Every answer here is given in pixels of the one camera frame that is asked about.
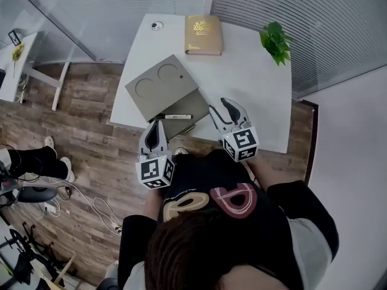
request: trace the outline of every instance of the green plant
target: green plant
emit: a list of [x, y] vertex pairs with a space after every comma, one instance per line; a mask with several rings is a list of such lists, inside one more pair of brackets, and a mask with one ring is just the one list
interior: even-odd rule
[[286, 36], [282, 26], [278, 22], [271, 22], [264, 26], [264, 31], [259, 32], [261, 43], [264, 48], [272, 55], [277, 65], [280, 62], [285, 64], [285, 59], [290, 60], [290, 47], [286, 40], [292, 41], [290, 36]]

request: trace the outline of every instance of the black photo frame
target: black photo frame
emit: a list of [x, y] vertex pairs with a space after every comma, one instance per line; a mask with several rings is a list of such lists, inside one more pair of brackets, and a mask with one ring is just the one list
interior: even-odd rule
[[8, 33], [8, 36], [10, 37], [12, 43], [14, 46], [20, 45], [22, 42], [19, 40], [18, 35], [14, 30]]

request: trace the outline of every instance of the brown leather book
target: brown leather book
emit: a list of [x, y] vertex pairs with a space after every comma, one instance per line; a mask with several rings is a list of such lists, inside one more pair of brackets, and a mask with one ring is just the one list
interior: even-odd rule
[[186, 16], [185, 51], [189, 55], [220, 55], [223, 50], [220, 20], [212, 15]]

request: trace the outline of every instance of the white table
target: white table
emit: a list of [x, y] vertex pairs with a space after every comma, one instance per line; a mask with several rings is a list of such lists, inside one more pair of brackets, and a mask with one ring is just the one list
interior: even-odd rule
[[31, 65], [27, 62], [27, 59], [34, 45], [36, 37], [37, 33], [33, 33], [21, 40], [22, 43], [24, 43], [24, 49], [22, 54], [20, 55], [20, 58], [15, 64], [15, 73], [13, 70], [14, 62], [12, 61], [12, 52], [15, 49], [15, 46], [11, 44], [0, 50], [0, 69], [3, 69], [6, 73], [4, 81], [0, 88], [0, 100], [14, 102], [16, 92], [18, 91], [20, 77], [22, 73], [26, 73], [28, 76], [34, 77], [35, 79], [41, 80], [42, 82], [56, 88], [52, 107], [52, 110], [55, 111], [58, 104], [60, 92], [63, 87], [66, 72], [70, 63], [65, 63], [59, 80], [53, 79], [52, 77], [33, 69]]
[[[164, 27], [152, 31], [151, 24]], [[176, 55], [200, 87], [208, 104], [227, 117], [220, 102], [229, 98], [243, 106], [256, 127], [259, 148], [285, 153], [288, 146], [291, 111], [291, 66], [277, 66], [262, 47], [257, 31], [222, 23], [224, 51], [221, 56], [194, 56], [184, 53], [184, 16], [147, 14], [135, 40], [120, 79], [110, 122], [146, 128], [145, 121], [125, 85], [141, 73]], [[218, 140], [210, 116], [196, 123], [188, 135]]]

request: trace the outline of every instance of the white cube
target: white cube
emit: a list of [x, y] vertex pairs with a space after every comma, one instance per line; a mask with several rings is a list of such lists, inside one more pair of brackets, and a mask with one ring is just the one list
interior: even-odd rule
[[137, 178], [148, 189], [163, 188], [171, 185], [175, 164], [167, 155], [137, 162]]
[[255, 127], [223, 135], [223, 148], [235, 162], [253, 158], [258, 153], [258, 136]]

